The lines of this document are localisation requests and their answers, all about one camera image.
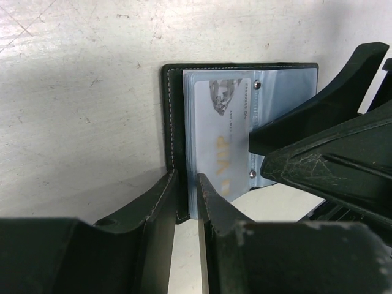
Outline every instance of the card holder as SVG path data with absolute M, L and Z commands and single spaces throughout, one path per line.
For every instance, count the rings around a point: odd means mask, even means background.
M 165 160 L 168 170 L 177 169 L 179 171 L 180 193 L 178 197 L 177 207 L 177 223 L 180 224 L 186 221 L 189 216 L 189 196 L 188 196 L 188 175 L 186 163 L 186 131 L 185 131 L 185 113 L 184 113 L 184 88 L 183 88 L 183 71 L 184 70 L 251 70 L 257 72 L 259 80 L 272 84 L 269 80 L 274 79 L 272 74 L 278 74 L 286 69 L 315 69 L 317 84 L 318 65 L 314 63 L 300 64 L 300 63 L 275 63 L 275 64 L 166 64 L 161 68 L 161 91 L 162 91 L 162 106 L 164 117 L 164 133 L 165 133 Z M 269 71 L 271 74 L 263 77 L 263 73 Z M 274 107 L 276 104 L 281 104 L 281 99 L 290 99 L 288 94 L 279 93 L 279 85 L 274 85 L 277 90 L 274 92 L 279 96 L 273 97 L 267 87 L 265 90 L 260 91 L 264 95 L 264 99 L 269 101 L 262 107 L 263 115 L 251 121 L 251 129 L 260 124 L 263 125 L 271 120 L 276 119 L 283 113 L 279 113 L 281 107 Z M 261 165 L 262 158 L 254 154 L 249 155 L 250 162 L 255 166 Z M 249 185 L 251 187 L 258 186 L 256 183 L 260 181 L 258 178 L 250 179 Z

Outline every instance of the black leather wallet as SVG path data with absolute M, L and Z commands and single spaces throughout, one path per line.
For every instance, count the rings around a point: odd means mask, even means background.
M 167 170 L 178 170 L 179 193 L 177 220 L 189 219 L 187 167 L 185 155 L 183 70 L 282 70 L 318 68 L 316 63 L 215 63 L 166 64 L 161 68 L 161 91 L 165 133 L 165 160 Z

